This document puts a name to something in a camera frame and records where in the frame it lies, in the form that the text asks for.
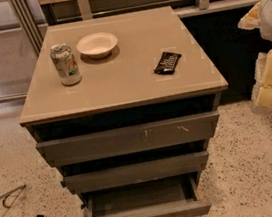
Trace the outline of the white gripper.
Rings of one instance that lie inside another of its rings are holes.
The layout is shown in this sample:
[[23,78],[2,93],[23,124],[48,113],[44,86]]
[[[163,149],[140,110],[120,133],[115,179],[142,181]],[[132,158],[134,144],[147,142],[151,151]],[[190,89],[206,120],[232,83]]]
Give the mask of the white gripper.
[[[259,7],[256,3],[238,22],[238,28],[253,30],[259,28]],[[272,109],[272,49],[259,53],[255,64],[255,85],[252,88],[252,102],[256,107]]]

